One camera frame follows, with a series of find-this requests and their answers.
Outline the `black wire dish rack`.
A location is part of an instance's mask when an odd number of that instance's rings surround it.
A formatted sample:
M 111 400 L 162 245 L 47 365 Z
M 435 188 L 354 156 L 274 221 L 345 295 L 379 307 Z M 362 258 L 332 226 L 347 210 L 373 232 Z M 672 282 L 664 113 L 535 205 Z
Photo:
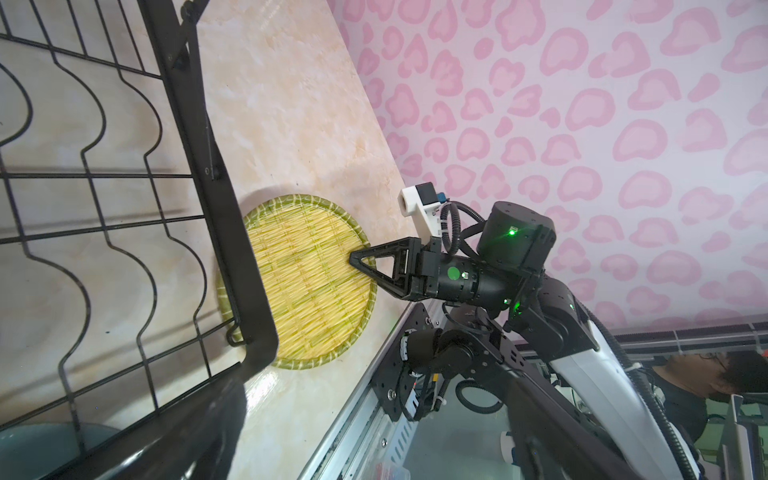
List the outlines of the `black wire dish rack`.
M 1 5 L 1 432 L 120 433 L 278 335 L 208 112 L 203 1 Z

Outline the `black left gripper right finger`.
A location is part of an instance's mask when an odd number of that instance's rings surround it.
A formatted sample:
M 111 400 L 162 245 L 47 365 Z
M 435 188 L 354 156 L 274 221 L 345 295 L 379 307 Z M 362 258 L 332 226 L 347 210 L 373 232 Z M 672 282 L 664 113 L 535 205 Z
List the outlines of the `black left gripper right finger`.
M 525 479 L 638 479 L 614 451 L 527 378 L 506 387 L 515 459 Z

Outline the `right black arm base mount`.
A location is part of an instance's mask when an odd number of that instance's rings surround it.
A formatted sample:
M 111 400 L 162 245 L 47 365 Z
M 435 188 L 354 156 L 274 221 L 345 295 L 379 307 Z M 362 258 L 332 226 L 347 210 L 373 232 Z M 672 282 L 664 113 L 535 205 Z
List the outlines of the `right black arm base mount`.
M 413 303 L 393 330 L 369 386 L 386 415 L 419 422 L 441 410 L 454 388 L 466 409 L 481 415 L 505 407 L 507 381 L 524 358 L 487 312 L 443 305 L 435 323 L 425 305 Z

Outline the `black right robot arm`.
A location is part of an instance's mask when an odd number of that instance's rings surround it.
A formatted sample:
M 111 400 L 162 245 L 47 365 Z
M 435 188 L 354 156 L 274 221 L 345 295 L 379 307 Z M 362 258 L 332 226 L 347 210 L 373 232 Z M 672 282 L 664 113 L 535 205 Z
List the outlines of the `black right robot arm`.
M 434 413 L 442 389 L 484 390 L 504 410 L 534 479 L 697 479 L 696 459 L 616 339 L 545 261 L 553 221 L 511 202 L 446 233 L 432 221 L 350 254 L 352 267 L 408 301 L 458 308 L 444 327 L 408 321 L 374 377 L 388 416 Z

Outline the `yellow woven round plate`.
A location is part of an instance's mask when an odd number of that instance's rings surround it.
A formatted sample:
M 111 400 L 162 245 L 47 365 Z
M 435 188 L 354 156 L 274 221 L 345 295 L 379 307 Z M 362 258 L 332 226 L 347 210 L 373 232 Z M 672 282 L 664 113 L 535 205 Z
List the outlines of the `yellow woven round plate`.
M 307 370 L 344 354 L 372 317 L 375 282 L 349 255 L 370 245 L 341 206 L 318 196 L 272 198 L 244 217 L 276 326 L 274 366 Z

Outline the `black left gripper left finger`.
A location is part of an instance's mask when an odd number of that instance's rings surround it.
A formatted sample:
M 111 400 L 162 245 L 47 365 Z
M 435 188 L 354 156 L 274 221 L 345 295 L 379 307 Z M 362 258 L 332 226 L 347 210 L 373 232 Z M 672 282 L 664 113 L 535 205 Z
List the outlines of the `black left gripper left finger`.
M 225 479 L 247 401 L 241 367 L 215 375 L 49 479 Z

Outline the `teal green round plate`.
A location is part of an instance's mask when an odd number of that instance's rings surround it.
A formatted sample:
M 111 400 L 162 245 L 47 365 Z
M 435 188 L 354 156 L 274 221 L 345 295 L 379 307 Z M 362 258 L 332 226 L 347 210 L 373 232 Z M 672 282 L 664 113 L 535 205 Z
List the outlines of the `teal green round plate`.
M 41 479 L 119 433 L 109 426 L 84 424 L 81 450 L 72 423 L 11 427 L 1 432 L 1 478 Z

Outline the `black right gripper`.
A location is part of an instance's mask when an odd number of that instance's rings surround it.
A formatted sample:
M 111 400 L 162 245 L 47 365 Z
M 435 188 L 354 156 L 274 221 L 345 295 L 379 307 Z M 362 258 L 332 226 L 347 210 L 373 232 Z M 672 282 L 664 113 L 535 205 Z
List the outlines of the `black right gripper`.
M 352 251 L 349 264 L 396 298 L 476 300 L 478 263 L 467 257 L 420 251 L 420 240 L 406 237 Z

